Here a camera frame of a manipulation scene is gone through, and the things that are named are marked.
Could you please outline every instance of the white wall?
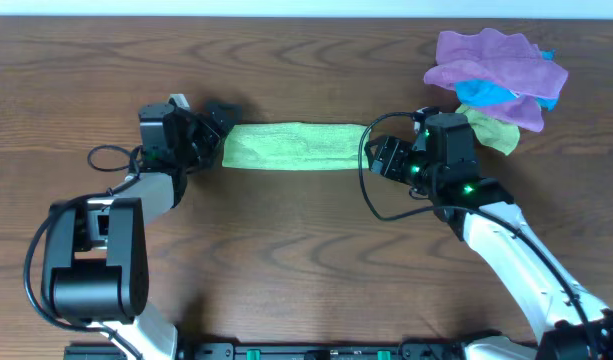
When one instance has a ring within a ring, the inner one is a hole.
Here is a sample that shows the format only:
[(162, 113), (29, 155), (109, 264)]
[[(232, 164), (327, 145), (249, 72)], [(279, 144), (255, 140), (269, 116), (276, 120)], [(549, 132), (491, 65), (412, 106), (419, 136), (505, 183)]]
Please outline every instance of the white wall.
[(0, 15), (613, 19), (613, 0), (0, 0)]

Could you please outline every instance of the purple cloth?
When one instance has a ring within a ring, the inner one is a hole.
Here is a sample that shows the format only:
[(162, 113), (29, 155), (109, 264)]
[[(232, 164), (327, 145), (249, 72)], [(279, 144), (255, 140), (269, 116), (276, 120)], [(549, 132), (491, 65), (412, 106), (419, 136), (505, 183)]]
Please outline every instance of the purple cloth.
[(437, 41), (438, 66), (424, 75), (426, 84), (455, 90), (455, 83), (488, 80), (516, 94), (508, 103), (474, 107), (496, 119), (539, 132), (544, 128), (535, 97), (559, 97), (568, 72), (553, 61), (544, 60), (536, 44), (523, 34), (504, 35), (484, 29), (477, 35), (442, 31)]

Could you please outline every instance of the pile of cloth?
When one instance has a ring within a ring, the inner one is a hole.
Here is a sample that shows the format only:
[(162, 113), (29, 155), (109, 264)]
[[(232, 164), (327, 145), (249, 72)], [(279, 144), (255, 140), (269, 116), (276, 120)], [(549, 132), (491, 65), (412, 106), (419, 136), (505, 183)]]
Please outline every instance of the pile of cloth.
[(568, 72), (554, 62), (555, 51), (540, 51), (523, 34), (484, 29), (477, 35), (443, 31), (437, 41), (437, 66), (426, 84), (455, 91), (482, 145), (510, 154), (519, 127), (540, 132), (542, 108), (552, 111)]

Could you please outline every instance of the wooden table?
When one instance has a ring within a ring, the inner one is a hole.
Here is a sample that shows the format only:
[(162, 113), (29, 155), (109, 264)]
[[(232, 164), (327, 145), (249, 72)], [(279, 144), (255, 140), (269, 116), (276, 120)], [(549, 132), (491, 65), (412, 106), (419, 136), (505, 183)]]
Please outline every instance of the wooden table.
[[(137, 110), (185, 93), (243, 104), (245, 122), (368, 124), (441, 104), (422, 82), (442, 30), (522, 32), (570, 71), (542, 133), (480, 151), (570, 272), (613, 307), (613, 22), (0, 18), (0, 359), (60, 358), (65, 333), (30, 308), (29, 240), (51, 202), (122, 175), (86, 165), (140, 143)], [(382, 127), (408, 136), (409, 124)], [(116, 162), (125, 159), (117, 157)], [(422, 206), (368, 176), (385, 213)], [(497, 277), (430, 214), (381, 223), (356, 171), (216, 168), (147, 228), (150, 300), (182, 332), (241, 341), (379, 341), (532, 332)], [(39, 287), (40, 261), (33, 265)]]

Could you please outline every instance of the light green towel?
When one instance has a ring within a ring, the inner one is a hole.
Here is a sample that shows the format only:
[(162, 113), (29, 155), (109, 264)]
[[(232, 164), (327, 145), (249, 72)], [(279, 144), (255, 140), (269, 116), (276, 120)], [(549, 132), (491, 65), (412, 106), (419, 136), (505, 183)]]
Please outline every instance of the light green towel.
[(222, 165), (263, 170), (357, 169), (364, 130), (365, 126), (352, 124), (236, 125), (224, 143)]
[(519, 143), (517, 125), (499, 121), (467, 105), (460, 106), (455, 112), (466, 115), (477, 140), (482, 145), (490, 146), (505, 155), (510, 154), (517, 147)]

